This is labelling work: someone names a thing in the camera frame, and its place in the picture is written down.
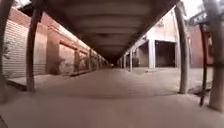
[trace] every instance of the covered walkway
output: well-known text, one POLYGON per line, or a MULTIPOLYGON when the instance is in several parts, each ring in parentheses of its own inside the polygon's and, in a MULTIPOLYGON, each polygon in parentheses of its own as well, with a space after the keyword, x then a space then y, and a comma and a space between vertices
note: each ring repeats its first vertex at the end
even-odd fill
POLYGON ((198 107, 199 98, 177 94, 178 85, 154 74, 105 69, 54 76, 35 95, 21 93, 1 106, 2 116, 9 128, 224 127, 223 115, 198 107))

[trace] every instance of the pillar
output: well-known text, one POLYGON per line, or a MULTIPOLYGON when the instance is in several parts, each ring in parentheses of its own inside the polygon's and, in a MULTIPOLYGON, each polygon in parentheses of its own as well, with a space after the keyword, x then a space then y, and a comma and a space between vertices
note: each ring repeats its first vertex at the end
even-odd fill
POLYGON ((42 5, 43 1, 33 1, 34 11, 31 18, 29 33, 27 37, 27 49, 26 49, 26 82, 27 89, 29 92, 34 92, 34 74, 33 74, 33 63, 34 63, 34 44, 35 36, 37 30, 37 24, 39 19, 42 16, 43 10, 42 5))
POLYGON ((89 61, 88 61, 89 71, 92 71, 92 49, 89 49, 89 61))
POLYGON ((100 70, 100 56, 97 54, 97 70, 100 70))
POLYGON ((126 68, 126 55, 124 54, 124 69, 126 68))
POLYGON ((132 49, 130 49, 130 67, 129 71, 132 72, 132 49))
POLYGON ((75 60, 74 60, 74 72, 79 73, 79 66, 80 66, 80 50, 75 50, 75 60))
POLYGON ((6 82, 3 75, 2 56, 4 46, 4 35, 7 19, 12 6, 13 0, 0 0, 0 103, 6 101, 5 89, 6 82))
POLYGON ((224 22, 217 0, 203 0, 212 36, 214 71, 209 107, 224 112, 224 22))
POLYGON ((187 38, 187 28, 183 18, 183 4, 179 2, 175 7, 175 14, 178 24, 181 51, 181 78, 180 78, 180 94, 187 93, 188 72, 189 72, 189 47, 187 38))
POLYGON ((148 41, 148 66, 149 68, 156 67, 156 53, 155 53, 155 40, 149 39, 148 41))

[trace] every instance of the concrete floor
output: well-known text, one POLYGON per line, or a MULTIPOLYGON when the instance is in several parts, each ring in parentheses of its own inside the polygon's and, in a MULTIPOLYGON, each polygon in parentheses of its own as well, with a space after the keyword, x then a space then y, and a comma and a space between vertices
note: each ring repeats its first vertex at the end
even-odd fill
POLYGON ((172 74, 122 69, 56 76, 36 94, 21 93, 0 106, 0 112, 9 128, 224 127, 224 115, 200 108, 194 95, 177 94, 172 81, 172 74))

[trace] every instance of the brick wall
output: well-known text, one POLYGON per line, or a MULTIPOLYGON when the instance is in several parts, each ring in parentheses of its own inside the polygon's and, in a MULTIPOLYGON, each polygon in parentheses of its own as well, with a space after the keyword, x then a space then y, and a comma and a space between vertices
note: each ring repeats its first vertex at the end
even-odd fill
MULTIPOLYGON (((11 9, 5 34, 5 42, 9 42, 7 44, 5 43, 9 52, 6 54, 6 58, 4 58, 3 61, 4 72, 11 78, 25 76, 26 43, 30 20, 31 18, 26 14, 23 14, 16 9, 11 9)), ((71 48, 74 51, 79 49, 82 56, 81 59, 83 59, 80 62, 80 70, 87 70, 89 50, 80 46, 79 43, 76 42, 77 40, 72 40, 63 33, 60 33, 59 26, 60 25, 56 21, 54 21, 46 13, 43 13, 41 23, 39 22, 37 26, 35 39, 35 75, 48 73, 60 74, 60 44, 71 48)))
MULTIPOLYGON (((25 76, 26 43, 30 17, 11 9, 5 32, 5 56, 3 58, 3 72, 6 77, 25 76)), ((38 24, 34 48, 34 74, 45 74, 47 27, 38 24)))
POLYGON ((203 66, 202 39, 199 26, 189 27, 190 36, 190 63, 193 68, 203 66))

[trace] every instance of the ceiling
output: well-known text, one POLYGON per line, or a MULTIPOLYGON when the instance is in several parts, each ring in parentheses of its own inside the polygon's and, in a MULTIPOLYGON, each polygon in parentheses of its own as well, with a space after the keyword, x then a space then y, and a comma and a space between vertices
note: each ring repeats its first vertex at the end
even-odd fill
POLYGON ((45 11, 115 62, 179 0, 45 0, 45 11))

